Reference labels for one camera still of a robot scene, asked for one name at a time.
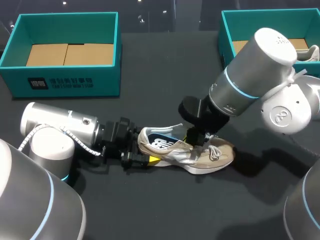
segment cardboard box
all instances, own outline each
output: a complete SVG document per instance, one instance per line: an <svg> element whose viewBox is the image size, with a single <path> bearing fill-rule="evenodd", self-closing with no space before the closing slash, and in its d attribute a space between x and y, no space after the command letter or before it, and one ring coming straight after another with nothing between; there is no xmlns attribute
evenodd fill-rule
<svg viewBox="0 0 320 240"><path fill-rule="evenodd" d="M64 65L111 65L113 56L113 44L69 45Z"/></svg>
<svg viewBox="0 0 320 240"><path fill-rule="evenodd" d="M306 40L303 38L293 38L289 39L296 50L308 50L309 47L306 43ZM235 54L237 55L240 50L246 45L248 41L232 41Z"/></svg>
<svg viewBox="0 0 320 240"><path fill-rule="evenodd" d="M320 47L320 12L317 8L226 10L221 12L218 50L225 68L245 43L260 28L272 28L287 37L294 47L306 49ZM320 77L320 61L297 62L296 72Z"/></svg>
<svg viewBox="0 0 320 240"><path fill-rule="evenodd" d="M63 66L68 44L32 45L26 66Z"/></svg>
<svg viewBox="0 0 320 240"><path fill-rule="evenodd" d="M21 14L0 60L15 98L118 96L117 12Z"/></svg>

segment printed logo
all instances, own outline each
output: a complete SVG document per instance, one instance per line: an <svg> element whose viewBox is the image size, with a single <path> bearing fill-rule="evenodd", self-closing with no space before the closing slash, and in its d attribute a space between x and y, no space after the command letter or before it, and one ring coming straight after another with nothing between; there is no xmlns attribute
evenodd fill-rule
<svg viewBox="0 0 320 240"><path fill-rule="evenodd" d="M280 123L286 116L288 116L288 112L286 110L280 111L278 114L275 115L274 121L278 124Z"/></svg>
<svg viewBox="0 0 320 240"><path fill-rule="evenodd" d="M270 120L278 127L286 127L292 121L292 114L284 106L276 106L270 111Z"/></svg>
<svg viewBox="0 0 320 240"><path fill-rule="evenodd" d="M47 90L48 85L43 77L28 77L28 82L34 90Z"/></svg>
<svg viewBox="0 0 320 240"><path fill-rule="evenodd" d="M172 146L174 143L172 141L166 141L160 138L156 138L151 146L155 149L167 149L168 147Z"/></svg>

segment new balance logo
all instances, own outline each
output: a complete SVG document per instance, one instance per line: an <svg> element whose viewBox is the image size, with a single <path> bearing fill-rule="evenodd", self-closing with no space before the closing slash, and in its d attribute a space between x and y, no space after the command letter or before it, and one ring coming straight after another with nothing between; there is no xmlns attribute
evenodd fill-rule
<svg viewBox="0 0 320 240"><path fill-rule="evenodd" d="M166 141L160 138L156 138L151 146L155 149L167 149L168 147L172 146L174 143L172 141Z"/></svg>

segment robot logo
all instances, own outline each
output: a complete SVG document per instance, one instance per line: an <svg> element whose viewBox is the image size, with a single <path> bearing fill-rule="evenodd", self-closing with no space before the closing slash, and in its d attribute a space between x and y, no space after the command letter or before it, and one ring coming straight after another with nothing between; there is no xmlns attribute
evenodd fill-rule
<svg viewBox="0 0 320 240"><path fill-rule="evenodd" d="M286 116L288 116L288 112L286 110L280 111L280 113L275 115L275 122L280 123Z"/></svg>
<svg viewBox="0 0 320 240"><path fill-rule="evenodd" d="M270 119L273 124L279 127L286 127L291 123L292 115L284 106L276 106L270 112Z"/></svg>

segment dark background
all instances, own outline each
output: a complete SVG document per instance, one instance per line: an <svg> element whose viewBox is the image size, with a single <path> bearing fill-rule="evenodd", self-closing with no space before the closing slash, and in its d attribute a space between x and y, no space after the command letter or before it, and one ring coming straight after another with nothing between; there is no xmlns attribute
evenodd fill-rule
<svg viewBox="0 0 320 240"><path fill-rule="evenodd" d="M11 30L19 13L118 11L123 42L119 98L36 99L137 125L182 121L185 95L204 97L221 72L217 32L221 10L320 7L315 0L0 0L0 20ZM0 78L0 138L18 147L20 120L34 99L12 99ZM218 133L240 151L233 164L207 175L178 167L124 172L77 154L69 184L87 211L85 240L287 239L282 212L287 195L317 157L267 130L257 101ZM320 153L320 124L294 138Z"/></svg>

